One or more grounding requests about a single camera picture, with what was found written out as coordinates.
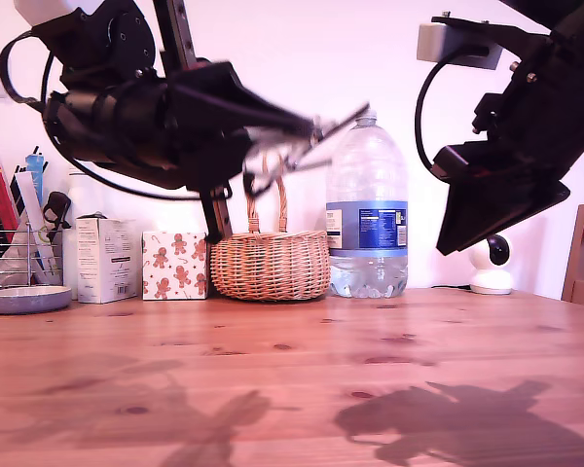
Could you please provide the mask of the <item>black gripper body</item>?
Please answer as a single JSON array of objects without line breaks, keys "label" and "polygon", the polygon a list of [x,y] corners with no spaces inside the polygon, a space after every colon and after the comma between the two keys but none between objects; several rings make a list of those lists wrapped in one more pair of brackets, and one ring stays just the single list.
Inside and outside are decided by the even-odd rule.
[{"label": "black gripper body", "polygon": [[224,133],[181,127],[170,108],[170,76],[211,62],[195,55],[182,1],[156,1],[154,7],[164,45],[161,58],[165,76],[147,71],[118,101],[118,124],[136,138],[130,155],[143,164],[124,174],[166,190],[184,187],[198,194],[208,241],[217,243],[233,233],[226,198],[232,194],[229,180],[234,175],[234,163],[222,154]]}]

